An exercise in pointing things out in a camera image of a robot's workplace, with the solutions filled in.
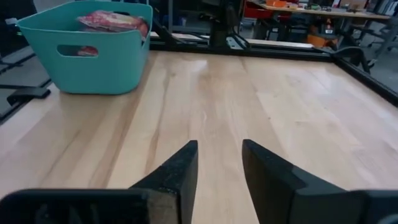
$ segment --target basket handle hole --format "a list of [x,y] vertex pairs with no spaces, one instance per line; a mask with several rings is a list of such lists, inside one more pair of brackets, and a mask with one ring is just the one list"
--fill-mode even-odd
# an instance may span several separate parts
[[122,14],[122,15],[125,15],[125,16],[130,16],[130,13],[128,13],[128,12],[116,11],[116,12],[114,12],[114,13]]
[[92,46],[58,45],[58,53],[68,57],[97,57],[98,50]]

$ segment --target teal plastic basket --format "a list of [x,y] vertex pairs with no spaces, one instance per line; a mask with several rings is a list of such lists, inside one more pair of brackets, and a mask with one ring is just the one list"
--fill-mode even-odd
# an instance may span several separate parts
[[[118,33],[80,32],[78,16],[96,10],[126,12],[142,16],[149,25],[142,44],[138,30]],[[134,89],[147,60],[152,7],[125,2],[77,1],[40,12],[18,22],[23,35],[42,62],[54,84],[68,93],[121,94]],[[92,46],[96,57],[66,56],[65,46]]]

